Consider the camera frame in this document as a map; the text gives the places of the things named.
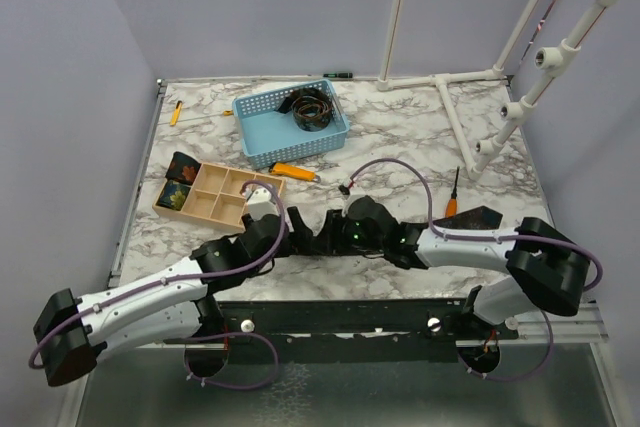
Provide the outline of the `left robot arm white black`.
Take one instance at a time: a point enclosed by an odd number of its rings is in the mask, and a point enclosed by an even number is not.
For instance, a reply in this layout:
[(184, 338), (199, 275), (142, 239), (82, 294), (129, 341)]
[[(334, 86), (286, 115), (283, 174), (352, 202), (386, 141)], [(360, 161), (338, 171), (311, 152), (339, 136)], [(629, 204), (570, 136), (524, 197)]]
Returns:
[(243, 233), (207, 241), (138, 281), (80, 297), (69, 289), (52, 294), (33, 327), (29, 368), (58, 387), (109, 357), (156, 341), (228, 344), (255, 337), (231, 330), (216, 293), (264, 274), (280, 257), (309, 254), (313, 232), (295, 207), (285, 216), (246, 214), (243, 221)]

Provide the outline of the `wooden compartment tray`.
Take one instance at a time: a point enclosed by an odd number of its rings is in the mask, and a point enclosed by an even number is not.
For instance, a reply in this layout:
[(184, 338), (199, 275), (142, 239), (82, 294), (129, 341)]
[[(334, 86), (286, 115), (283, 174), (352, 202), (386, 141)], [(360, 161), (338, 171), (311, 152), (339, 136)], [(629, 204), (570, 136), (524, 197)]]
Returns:
[(242, 216), (248, 213), (242, 185), (250, 179), (269, 183), (284, 197), (286, 181), (281, 177), (240, 170), (223, 165), (203, 163), (184, 207), (171, 211), (155, 205), (152, 209), (161, 217), (202, 227), (216, 229), (226, 234), (244, 231)]

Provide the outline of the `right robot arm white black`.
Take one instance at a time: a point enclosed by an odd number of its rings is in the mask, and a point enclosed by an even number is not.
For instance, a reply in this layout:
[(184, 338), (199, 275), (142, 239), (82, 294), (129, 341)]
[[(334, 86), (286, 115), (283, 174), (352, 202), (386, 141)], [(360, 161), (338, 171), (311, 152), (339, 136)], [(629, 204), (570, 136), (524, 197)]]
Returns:
[(473, 289), (459, 314), (461, 330), (472, 338), (533, 310), (576, 315), (592, 262), (584, 248), (535, 217), (514, 229), (446, 228), (399, 222), (369, 196), (328, 211), (314, 243), (321, 255), (379, 255), (401, 269), (456, 266), (503, 274)]

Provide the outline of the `brown blue floral tie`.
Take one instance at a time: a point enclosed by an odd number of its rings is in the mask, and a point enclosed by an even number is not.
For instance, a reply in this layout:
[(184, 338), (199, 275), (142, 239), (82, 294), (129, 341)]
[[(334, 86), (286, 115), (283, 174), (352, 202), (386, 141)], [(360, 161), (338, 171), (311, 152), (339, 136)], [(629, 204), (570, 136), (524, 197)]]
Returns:
[[(503, 215), (489, 207), (481, 206), (457, 213), (453, 217), (436, 219), (434, 224), (440, 228), (462, 229), (462, 230), (491, 230), (497, 229), (502, 221)], [(403, 245), (417, 238), (419, 234), (428, 229), (427, 222), (400, 222), (399, 241), (401, 250)], [(323, 255), (319, 251), (319, 233), (314, 234), (312, 253), (292, 253), (290, 256), (357, 256), (357, 255)]]

